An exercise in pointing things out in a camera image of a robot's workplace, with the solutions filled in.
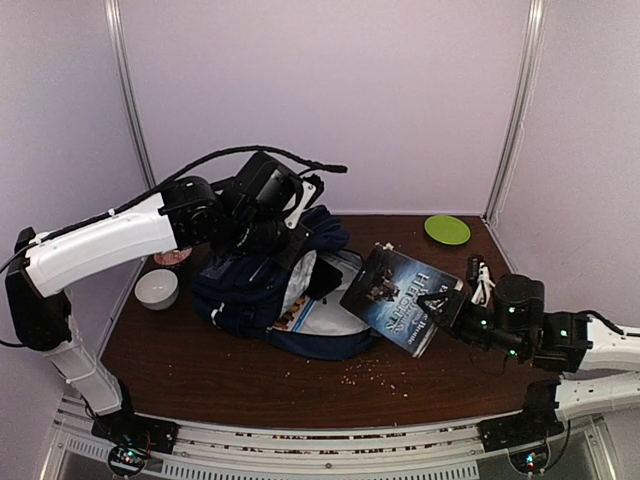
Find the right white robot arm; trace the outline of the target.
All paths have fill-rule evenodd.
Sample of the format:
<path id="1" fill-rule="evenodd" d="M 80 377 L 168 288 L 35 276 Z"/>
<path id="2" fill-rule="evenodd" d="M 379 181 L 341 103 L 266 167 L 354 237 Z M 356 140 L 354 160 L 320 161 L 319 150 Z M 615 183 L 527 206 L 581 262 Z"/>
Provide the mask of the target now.
<path id="1" fill-rule="evenodd" d="M 418 306 L 452 338 L 496 350 L 518 363 L 553 374 L 530 384 L 513 419 L 519 440 L 535 440 L 551 424 L 639 404 L 639 330 L 614 324 L 594 310 L 548 313 L 542 282 L 503 276 L 492 305 L 458 290 L 424 294 Z"/>

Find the blue hardcover book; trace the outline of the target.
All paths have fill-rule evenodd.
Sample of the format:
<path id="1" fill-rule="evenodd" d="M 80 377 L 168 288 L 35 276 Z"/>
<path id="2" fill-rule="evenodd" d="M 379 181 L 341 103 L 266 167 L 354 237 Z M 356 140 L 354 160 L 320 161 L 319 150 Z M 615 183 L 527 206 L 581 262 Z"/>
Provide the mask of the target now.
<path id="1" fill-rule="evenodd" d="M 436 325 L 432 317 L 445 296 L 460 291 L 459 278 L 376 244 L 340 305 L 414 358 L 422 356 Z"/>

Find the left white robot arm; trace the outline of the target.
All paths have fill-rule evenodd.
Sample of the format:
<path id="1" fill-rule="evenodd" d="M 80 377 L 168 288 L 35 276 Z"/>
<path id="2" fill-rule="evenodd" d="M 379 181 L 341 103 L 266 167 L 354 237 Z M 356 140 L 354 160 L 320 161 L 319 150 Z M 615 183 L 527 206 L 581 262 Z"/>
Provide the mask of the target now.
<path id="1" fill-rule="evenodd" d="M 305 210 L 322 194 L 318 162 L 262 145 L 209 153 L 127 203 L 49 233 L 23 230 L 1 270 L 21 346 L 47 357 L 123 444 L 144 424 L 124 389 L 87 349 L 70 286 L 122 264 L 209 244 L 222 255 L 260 254 L 293 264 L 309 231 Z"/>

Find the dog cover book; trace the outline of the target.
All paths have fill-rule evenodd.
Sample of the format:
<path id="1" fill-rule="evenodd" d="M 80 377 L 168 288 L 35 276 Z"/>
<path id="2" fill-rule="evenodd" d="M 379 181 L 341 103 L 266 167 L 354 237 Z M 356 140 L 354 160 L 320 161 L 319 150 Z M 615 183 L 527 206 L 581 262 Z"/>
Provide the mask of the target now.
<path id="1" fill-rule="evenodd" d="M 301 333 L 317 301 L 302 295 L 274 322 L 273 328 L 285 332 Z"/>

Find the navy blue backpack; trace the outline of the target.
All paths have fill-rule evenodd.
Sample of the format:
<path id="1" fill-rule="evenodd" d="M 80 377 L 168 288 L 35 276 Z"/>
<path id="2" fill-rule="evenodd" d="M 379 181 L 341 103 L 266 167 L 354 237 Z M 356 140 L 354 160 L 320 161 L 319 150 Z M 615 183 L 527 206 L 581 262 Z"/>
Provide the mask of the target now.
<path id="1" fill-rule="evenodd" d="M 353 358 L 374 343 L 371 328 L 340 305 L 363 265 L 363 258 L 348 249 L 348 232 L 340 218 L 325 206 L 307 210 L 300 222 L 310 229 L 310 238 L 291 269 L 265 255 L 223 259 L 214 253 L 207 254 L 190 280 L 194 311 L 208 324 L 236 337 L 258 339 L 307 359 Z M 281 314 L 306 295 L 319 259 L 343 272 L 342 284 L 316 300 L 301 333 L 274 329 L 273 324 Z"/>

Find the black leather case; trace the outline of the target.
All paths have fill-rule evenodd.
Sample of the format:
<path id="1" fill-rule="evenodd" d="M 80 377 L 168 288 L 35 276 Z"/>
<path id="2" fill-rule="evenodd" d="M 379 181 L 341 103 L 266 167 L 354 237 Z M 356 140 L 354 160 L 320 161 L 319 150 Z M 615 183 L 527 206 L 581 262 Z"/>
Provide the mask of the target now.
<path id="1" fill-rule="evenodd" d="M 309 285 L 305 294 L 313 300 L 321 300 L 336 290 L 343 280 L 343 272 L 325 261 L 319 259 L 312 270 Z"/>

